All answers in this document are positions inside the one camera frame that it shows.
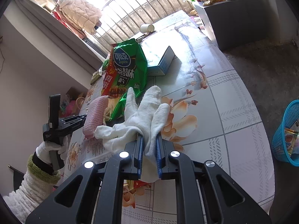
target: white glove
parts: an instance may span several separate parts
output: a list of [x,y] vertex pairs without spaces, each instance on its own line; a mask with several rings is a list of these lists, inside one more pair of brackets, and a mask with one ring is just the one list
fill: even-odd
[[62,141],[62,146],[60,146],[54,142],[43,141],[36,148],[35,152],[36,152],[37,157],[40,160],[42,160],[43,162],[45,162],[47,164],[51,164],[52,161],[50,159],[49,152],[52,150],[58,151],[58,154],[60,154],[60,158],[65,161],[67,158],[67,155],[68,155],[67,147],[68,147],[68,137],[65,136]]
[[133,88],[128,89],[125,122],[113,127],[98,126],[95,138],[103,139],[103,146],[113,154],[125,149],[128,142],[136,140],[136,133],[143,135],[144,157],[141,180],[147,183],[159,179],[156,163],[156,136],[167,121],[168,104],[161,104],[161,89],[153,86],[148,89],[138,108]]

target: white paper cup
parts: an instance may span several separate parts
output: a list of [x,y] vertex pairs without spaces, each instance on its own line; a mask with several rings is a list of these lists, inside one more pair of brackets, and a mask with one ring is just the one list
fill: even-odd
[[152,24],[140,25],[140,32],[143,34],[153,32],[154,30],[155,30],[155,27]]

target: table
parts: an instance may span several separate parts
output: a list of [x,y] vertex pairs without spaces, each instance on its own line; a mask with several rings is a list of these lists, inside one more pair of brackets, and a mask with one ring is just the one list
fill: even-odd
[[[212,159],[265,210],[274,198],[274,168],[267,135],[257,108],[241,78],[220,50],[183,12],[154,24],[156,37],[147,43],[167,43],[175,58],[166,76],[149,77],[162,101],[172,106],[172,126],[162,137],[179,144],[192,160]],[[157,40],[163,35],[164,40]],[[94,83],[82,106],[100,96],[103,77]],[[87,160],[82,156],[82,129],[73,133],[64,178]],[[89,142],[95,155],[109,153],[101,140]],[[174,180],[158,180],[126,193],[122,223],[176,223]]]
[[231,0],[203,6],[193,2],[203,32],[220,50],[267,37],[266,10],[261,0]]

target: blue plastic basket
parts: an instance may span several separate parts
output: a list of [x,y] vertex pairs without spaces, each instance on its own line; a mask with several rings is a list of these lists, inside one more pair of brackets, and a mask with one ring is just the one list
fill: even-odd
[[289,162],[295,167],[299,167],[299,154],[292,154],[290,157],[284,141],[284,129],[290,128],[295,121],[299,118],[299,100],[291,102],[284,112],[282,123],[276,130],[272,143],[271,149],[274,157],[279,161]]

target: chip bag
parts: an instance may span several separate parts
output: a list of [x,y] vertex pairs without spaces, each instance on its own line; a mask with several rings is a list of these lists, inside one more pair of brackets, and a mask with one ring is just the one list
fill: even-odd
[[117,119],[124,113],[127,91],[132,87],[137,98],[147,83],[147,60],[135,39],[112,45],[109,65],[101,95],[109,96],[105,120]]
[[285,140],[286,149],[288,151],[289,156],[291,156],[293,153],[297,135],[298,135],[298,131],[294,131],[288,128],[284,129],[284,140]]

